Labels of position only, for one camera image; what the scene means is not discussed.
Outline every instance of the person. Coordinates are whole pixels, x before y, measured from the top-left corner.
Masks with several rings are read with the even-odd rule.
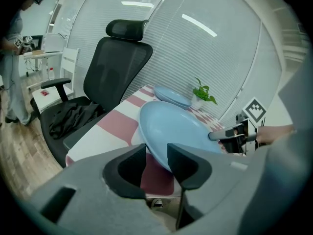
[[[5,122],[21,122],[28,126],[35,118],[35,112],[28,113],[22,93],[21,79],[19,75],[19,49],[14,45],[14,41],[22,31],[22,19],[20,11],[25,11],[33,3],[40,4],[42,0],[25,0],[20,10],[15,14],[10,22],[5,37],[0,42],[0,75],[3,80],[4,90],[8,93],[8,105]]]

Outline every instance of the potted plant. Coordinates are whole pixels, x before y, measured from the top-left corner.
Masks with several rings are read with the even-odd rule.
[[[207,85],[203,86],[201,84],[200,79],[198,78],[196,79],[199,82],[199,88],[194,88],[192,90],[194,95],[191,100],[191,107],[194,108],[195,110],[198,110],[205,104],[205,102],[213,102],[217,104],[214,96],[209,95],[210,88]]]

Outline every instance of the chair armrest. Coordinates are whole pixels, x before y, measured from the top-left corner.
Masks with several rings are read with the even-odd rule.
[[[58,85],[64,85],[70,83],[71,80],[69,78],[58,78],[49,81],[45,81],[41,84],[41,89],[46,89],[50,87],[57,87]]]
[[[46,82],[43,82],[41,84],[41,89],[46,89],[55,86],[58,90],[59,96],[62,100],[62,102],[68,101],[67,94],[65,93],[64,84],[70,83],[71,80],[69,78],[58,78],[58,79],[53,79],[49,80]]]

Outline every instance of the black mesh backrest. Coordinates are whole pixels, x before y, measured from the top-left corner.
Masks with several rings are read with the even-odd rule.
[[[152,53],[152,47],[145,43],[102,38],[88,69],[84,92],[106,112],[111,111]]]

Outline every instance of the plate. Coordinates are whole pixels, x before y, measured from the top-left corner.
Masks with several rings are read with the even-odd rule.
[[[167,144],[179,143],[208,152],[221,153],[208,129],[182,108],[164,101],[145,103],[139,112],[139,130],[154,158],[168,171]]]
[[[168,99],[169,103],[175,102],[176,104],[186,106],[187,108],[191,106],[191,101],[189,99],[167,87],[155,85],[154,92],[156,96],[158,94],[163,98],[160,98],[162,101],[167,102]]]

